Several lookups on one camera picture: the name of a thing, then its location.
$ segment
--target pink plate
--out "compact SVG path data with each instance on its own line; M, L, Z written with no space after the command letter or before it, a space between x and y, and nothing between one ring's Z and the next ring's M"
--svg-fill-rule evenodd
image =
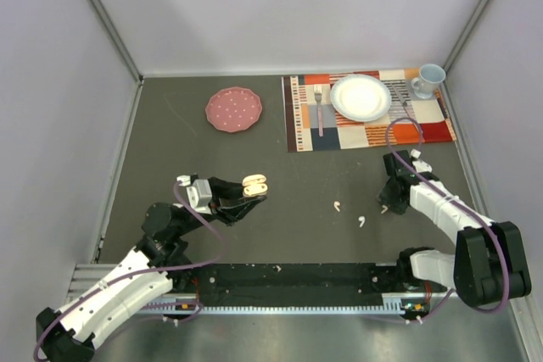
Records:
M235 86L213 95L205 113L216 129L233 133L249 129L260 118L262 104L250 89Z

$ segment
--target dark gray table surface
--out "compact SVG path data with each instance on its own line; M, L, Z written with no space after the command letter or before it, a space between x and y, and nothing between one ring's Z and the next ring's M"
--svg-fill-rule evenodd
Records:
M229 86L252 89L264 107L258 123L238 134L217 131L204 113L209 98ZM230 228L215 223L228 240L225 263L390 262L417 246L452 253L445 234L422 214L380 214L375 197L387 180L387 152L287 153L278 76L147 79L100 262L119 262L141 237L147 207L173 202L176 177L192 173L229 181L261 173L268 179L268 199L244 220ZM471 203L454 143L423 145L423 159L450 191ZM334 201L341 202L341 212ZM193 262L218 251L205 228L186 238Z

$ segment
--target white plate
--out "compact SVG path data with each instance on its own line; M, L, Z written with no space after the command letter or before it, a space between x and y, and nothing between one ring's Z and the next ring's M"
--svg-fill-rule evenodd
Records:
M330 92L332 105L345 118L370 122L390 109L389 89L368 75L349 75L337 81Z

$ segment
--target white wall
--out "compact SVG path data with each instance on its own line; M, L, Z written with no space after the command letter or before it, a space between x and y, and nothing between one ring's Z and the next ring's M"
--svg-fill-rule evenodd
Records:
M149 74L443 64L478 0L103 0Z
M86 0L0 0L0 354L88 262L135 85Z
M495 0L449 83L493 217L511 220L543 306L543 0Z

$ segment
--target patterned placemat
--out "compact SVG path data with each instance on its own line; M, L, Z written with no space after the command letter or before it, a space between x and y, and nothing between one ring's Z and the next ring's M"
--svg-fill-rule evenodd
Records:
M348 120L333 108L330 101L332 85L346 75L364 74L377 78L390 91L392 104L389 112L372 122ZM418 69L356 71L344 74L292 75L283 77L283 101L287 126L289 152L340 150L344 148L369 148L384 146L384 133L394 119L406 116L396 92L405 101L409 115L423 128L425 143L452 142L456 135L439 91L430 99L420 99L411 88L411 80ZM322 123L324 135L318 134L318 122L314 85L322 86ZM390 135L392 144L418 142L416 127L411 123L399 123Z

